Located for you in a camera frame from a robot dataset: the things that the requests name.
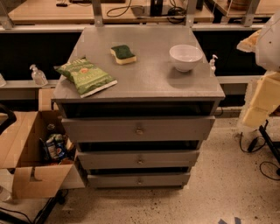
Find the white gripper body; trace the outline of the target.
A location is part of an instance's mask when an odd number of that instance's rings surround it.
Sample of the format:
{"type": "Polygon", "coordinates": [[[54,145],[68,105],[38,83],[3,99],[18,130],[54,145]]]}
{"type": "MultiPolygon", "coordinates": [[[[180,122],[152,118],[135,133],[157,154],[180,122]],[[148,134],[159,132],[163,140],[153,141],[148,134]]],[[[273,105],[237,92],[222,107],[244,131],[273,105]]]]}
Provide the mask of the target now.
{"type": "Polygon", "coordinates": [[[267,115],[280,106],[280,73],[267,72],[257,82],[257,87],[250,105],[267,115]]]}

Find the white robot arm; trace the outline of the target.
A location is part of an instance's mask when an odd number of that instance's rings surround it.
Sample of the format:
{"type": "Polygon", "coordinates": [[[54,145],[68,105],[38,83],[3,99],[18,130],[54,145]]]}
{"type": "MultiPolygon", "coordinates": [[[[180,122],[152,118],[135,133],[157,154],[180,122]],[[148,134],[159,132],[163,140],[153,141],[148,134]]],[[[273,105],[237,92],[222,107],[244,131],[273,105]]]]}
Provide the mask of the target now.
{"type": "Polygon", "coordinates": [[[241,120],[250,128],[258,128],[280,106],[280,11],[261,30],[242,40],[236,47],[255,54],[255,63],[266,70],[256,85],[252,99],[241,120]]]}

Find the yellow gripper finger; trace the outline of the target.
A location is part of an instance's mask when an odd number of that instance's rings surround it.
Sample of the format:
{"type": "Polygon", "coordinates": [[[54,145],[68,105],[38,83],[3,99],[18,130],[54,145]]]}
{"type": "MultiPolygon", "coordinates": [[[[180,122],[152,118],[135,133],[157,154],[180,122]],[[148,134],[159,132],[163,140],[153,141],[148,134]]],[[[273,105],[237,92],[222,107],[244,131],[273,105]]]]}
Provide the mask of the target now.
{"type": "Polygon", "coordinates": [[[258,128],[269,116],[269,111],[261,108],[246,108],[242,112],[241,123],[250,128],[258,128]]]}

